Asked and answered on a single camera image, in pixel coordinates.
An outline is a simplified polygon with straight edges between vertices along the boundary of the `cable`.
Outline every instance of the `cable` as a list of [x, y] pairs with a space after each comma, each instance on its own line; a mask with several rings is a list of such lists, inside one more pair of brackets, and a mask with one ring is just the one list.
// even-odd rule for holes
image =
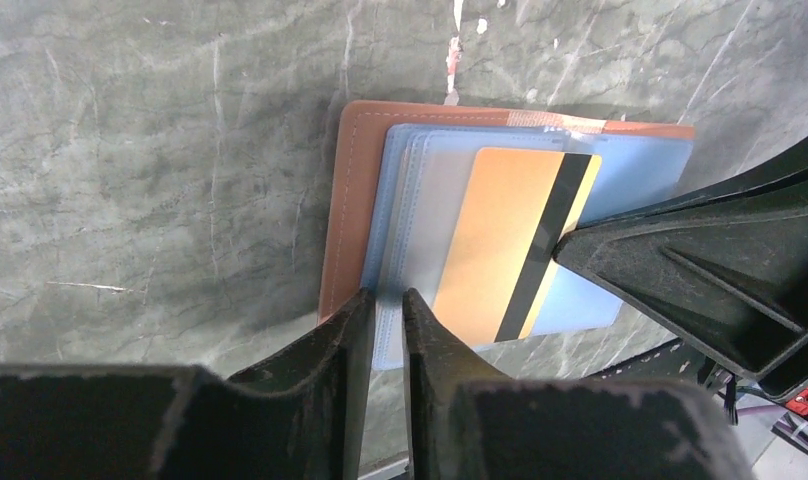
[[760, 405], [758, 407], [745, 407], [737, 409], [737, 415], [745, 417], [747, 415], [760, 415], [761, 413], [770, 412], [787, 412], [787, 409], [781, 405]]
[[[768, 402], [771, 402], [774, 405], [780, 405], [780, 406], [782, 406], [784, 408], [787, 408], [786, 405], [781, 405], [780, 403], [777, 403], [774, 400], [771, 400], [768, 396], [766, 396], [766, 393], [763, 390], [760, 390], [760, 389], [757, 389], [757, 388], [754, 388], [754, 387], [737, 387], [737, 392], [745, 393], [745, 394], [748, 394], [748, 395], [753, 395], [755, 397], [762, 398], [762, 399], [764, 399], [764, 400], [766, 400]], [[808, 415], [801, 415], [798, 412], [794, 412], [794, 411], [790, 410], [789, 408], [787, 408], [787, 411], [789, 413], [792, 413], [793, 415], [801, 418], [802, 420], [804, 420], [805, 422], [808, 423]]]
[[791, 416], [789, 414], [781, 417], [781, 420], [772, 426], [772, 432], [798, 449], [800, 452], [808, 455], [808, 434], [807, 432], [796, 433], [798, 429], [791, 426], [795, 425], [795, 421], [790, 417]]
[[740, 422], [737, 415], [737, 376], [731, 375], [725, 384], [725, 413], [728, 414], [728, 423], [736, 425]]

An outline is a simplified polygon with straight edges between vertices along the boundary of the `white paint chip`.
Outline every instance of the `white paint chip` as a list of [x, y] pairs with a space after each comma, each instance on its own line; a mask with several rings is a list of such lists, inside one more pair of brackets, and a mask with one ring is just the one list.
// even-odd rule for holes
[[457, 31], [460, 31], [460, 19], [463, 17], [463, 1], [454, 0], [454, 25], [457, 26]]
[[98, 290], [109, 290], [113, 293], [121, 293], [121, 292], [139, 292], [138, 290], [132, 290], [130, 288], [124, 287], [114, 287], [112, 285], [96, 285], [94, 283], [76, 283], [76, 282], [45, 282], [48, 285], [64, 285], [68, 287], [90, 287], [90, 288], [97, 288]]
[[445, 101], [442, 102], [442, 104], [456, 107], [458, 103], [460, 103], [460, 94], [457, 93], [456, 88], [452, 87], [451, 91], [448, 92], [448, 95], [445, 96]]

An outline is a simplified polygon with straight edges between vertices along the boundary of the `black magnetic stripe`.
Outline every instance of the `black magnetic stripe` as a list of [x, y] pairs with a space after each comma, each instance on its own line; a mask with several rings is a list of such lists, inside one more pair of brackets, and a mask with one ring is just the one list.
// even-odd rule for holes
[[[513, 288], [513, 295], [510, 296], [504, 318], [498, 327], [498, 334], [495, 336], [496, 342], [519, 338], [522, 327], [525, 325], [525, 319], [528, 317], [528, 312], [531, 311], [534, 298], [542, 284], [548, 262], [551, 261], [551, 252], [557, 246], [557, 241], [560, 240], [560, 233], [566, 224], [572, 204], [575, 203], [575, 196], [586, 176], [591, 159], [590, 155], [577, 153], [567, 153], [563, 157], [551, 194], [545, 201], [545, 208], [542, 210], [533, 241], [528, 248], [525, 263], [522, 265], [516, 286]], [[513, 235], [514, 232], [507, 232], [507, 234]]]

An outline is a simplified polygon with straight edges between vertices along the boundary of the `wallet stitching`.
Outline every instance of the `wallet stitching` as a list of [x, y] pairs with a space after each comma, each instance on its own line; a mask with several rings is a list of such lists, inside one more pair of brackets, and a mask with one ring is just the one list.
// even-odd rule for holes
[[[426, 134], [417, 133], [416, 137], [419, 137], [419, 136], [422, 136], [422, 135], [426, 135]], [[409, 169], [412, 166], [413, 166], [413, 163], [408, 162], [407, 166], [406, 166], [406, 168], [405, 168], [405, 170], [403, 172], [404, 186], [402, 187], [402, 190], [401, 190], [402, 197], [404, 195], [407, 195], [407, 192], [410, 189], [411, 174], [409, 172]], [[398, 220], [396, 222], [396, 225], [400, 225], [401, 222], [402, 222], [402, 218], [399, 216]], [[396, 249], [397, 249], [396, 246], [400, 243], [400, 241], [401, 241], [400, 238], [394, 238], [393, 241], [392, 241], [392, 252], [390, 253], [390, 258], [389, 258], [390, 268], [393, 268], [392, 264], [395, 263], [394, 254], [395, 254]], [[385, 285], [386, 283], [387, 283], [386, 282], [386, 277], [381, 278], [380, 276], [378, 276], [378, 287], [381, 286], [381, 285]], [[379, 367], [386, 368], [386, 369], [396, 368], [398, 366], [397, 364], [393, 365], [393, 364], [391, 364], [391, 363], [389, 363], [387, 361], [387, 355], [386, 355], [387, 350], [381, 350], [381, 348], [385, 347], [386, 345], [389, 345], [389, 337], [392, 335], [392, 329], [389, 328], [389, 324], [390, 324], [390, 322], [395, 321], [395, 314], [397, 313], [397, 310], [396, 310], [395, 307], [387, 306], [385, 304], [385, 302], [380, 302], [378, 304], [377, 308], [378, 308], [377, 313], [378, 313], [378, 318], [379, 318], [378, 325], [380, 326], [380, 331], [378, 332], [378, 334], [381, 337], [383, 337], [383, 341], [382, 342], [375, 342], [375, 352], [374, 352], [374, 356], [372, 358], [373, 359], [374, 358], [378, 359], [378, 363], [379, 363], [378, 366]]]
[[[424, 135], [425, 136], [425, 143], [422, 145], [422, 154], [419, 156], [419, 158], [424, 158], [425, 153], [430, 148], [432, 135], [430, 135], [429, 133], [423, 133], [423, 134], [419, 134], [419, 135]], [[422, 178], [422, 173], [424, 171], [424, 165], [425, 165], [424, 162], [419, 162], [418, 169], [411, 173], [409, 171], [409, 168], [413, 167], [413, 163], [412, 162], [409, 163], [408, 171], [405, 171], [404, 187], [402, 188], [401, 195], [402, 195], [402, 197], [407, 195], [407, 196], [409, 196], [411, 198], [408, 199], [408, 201], [406, 201], [406, 202], [402, 202], [402, 204], [410, 204], [411, 202], [415, 203], [417, 201], [417, 199], [419, 197], [420, 189], [421, 189], [420, 179]], [[414, 188], [415, 191], [413, 191], [412, 194], [409, 194], [411, 192], [411, 184], [413, 184], [413, 183], [415, 183], [415, 186], [413, 186], [412, 188]], [[406, 219], [402, 219], [401, 216], [398, 217], [398, 222], [397, 222], [398, 226], [396, 227], [396, 229], [400, 229], [402, 222], [404, 223], [405, 228], [403, 229], [403, 232], [404, 232], [403, 235], [401, 237], [395, 238], [393, 240], [393, 243], [392, 243], [392, 254], [390, 255], [389, 263], [391, 264], [390, 268], [393, 269], [393, 271], [397, 272], [397, 274], [395, 275], [395, 277], [394, 277], [394, 279], [392, 281], [393, 284], [400, 284], [401, 283], [401, 278], [402, 278], [401, 265], [403, 265], [403, 263], [406, 261], [406, 257], [407, 257], [407, 250], [406, 250], [406, 248], [404, 246], [402, 246], [402, 244], [407, 245], [407, 243], [409, 243], [409, 238], [410, 238], [409, 234], [410, 234], [410, 229], [412, 228], [412, 225], [413, 225], [414, 216], [415, 216], [415, 212], [413, 212], [411, 210], [409, 212], [409, 214], [407, 215]], [[375, 346], [377, 348], [377, 351], [375, 352], [375, 355], [380, 360], [380, 362], [381, 362], [380, 364], [383, 365], [386, 368], [396, 368], [398, 366], [397, 364], [392, 366], [392, 364], [387, 361], [387, 353], [389, 352], [388, 349], [380, 351], [380, 349], [383, 346], [389, 345], [389, 337], [392, 335], [392, 329], [391, 328], [384, 328], [383, 326], [384, 325], [389, 325], [390, 320], [394, 322], [396, 314], [399, 314], [399, 317], [400, 317], [400, 308], [387, 307], [387, 306], [385, 306], [383, 304], [380, 305], [380, 315], [379, 315], [380, 321], [378, 322], [378, 324], [381, 327], [380, 334], [383, 337], [383, 341], [382, 342], [375, 342], [376, 343]]]
[[412, 114], [412, 113], [384, 113], [384, 112], [363, 112], [354, 117], [354, 125], [351, 129], [351, 142], [348, 151], [348, 165], [345, 170], [345, 193], [342, 195], [342, 214], [339, 217], [339, 231], [336, 242], [336, 255], [333, 263], [333, 281], [330, 286], [330, 302], [328, 310], [333, 310], [333, 301], [336, 298], [336, 280], [339, 273], [339, 256], [342, 252], [342, 231], [345, 226], [345, 215], [348, 212], [348, 190], [351, 187], [351, 163], [354, 160], [354, 140], [357, 136], [357, 123], [363, 116], [383, 116], [383, 117], [407, 117], [407, 118], [445, 118], [445, 119], [469, 119], [469, 120], [499, 120], [506, 114], [501, 115], [433, 115], [433, 114]]
[[[394, 145], [398, 145], [400, 143], [403, 143], [402, 138], [396, 138], [395, 142], [394, 142]], [[383, 177], [382, 174], [378, 177], [378, 187], [380, 187], [380, 178], [382, 178], [382, 177]], [[390, 193], [388, 192], [388, 189], [385, 189], [384, 193], [381, 195], [381, 197], [379, 199], [380, 204], [381, 205], [386, 204], [387, 198], [389, 196], [390, 196]], [[372, 223], [374, 223], [374, 214], [372, 215]], [[387, 236], [388, 236], [388, 233], [389, 233], [388, 230], [389, 230], [389, 226], [391, 225], [391, 222], [389, 220], [387, 220], [385, 223], [388, 224], [387, 225]], [[369, 251], [374, 250], [373, 245], [375, 245], [375, 243], [372, 242], [371, 228], [369, 228], [369, 244], [368, 244], [368, 247], [366, 248], [366, 253], [367, 253], [366, 257], [368, 257], [368, 252]], [[368, 262], [370, 262], [370, 261], [367, 258], [366, 261], [363, 264], [363, 274], [366, 273], [367, 269], [369, 271], [373, 271], [373, 270], [376, 270], [377, 268], [379, 268], [379, 267], [377, 267], [378, 263], [383, 264], [383, 261], [377, 262], [377, 261], [372, 260], [370, 263], [368, 263]], [[374, 284], [377, 285], [377, 283], [380, 282], [380, 272], [378, 272], [378, 275], [376, 275], [375, 277], [376, 278], [374, 279], [375, 280]]]

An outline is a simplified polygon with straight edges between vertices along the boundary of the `gray marble surface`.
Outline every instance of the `gray marble surface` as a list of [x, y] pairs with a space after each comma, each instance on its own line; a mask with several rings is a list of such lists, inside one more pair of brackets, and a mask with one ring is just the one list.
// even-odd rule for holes
[[[451, 3], [0, 0], [0, 361], [229, 374], [308, 331], [339, 111], [441, 102]], [[808, 0], [466, 0], [461, 38], [462, 105], [696, 125], [682, 191], [808, 133]], [[484, 355], [576, 377], [667, 335], [625, 308]], [[401, 389], [372, 378], [366, 464]]]

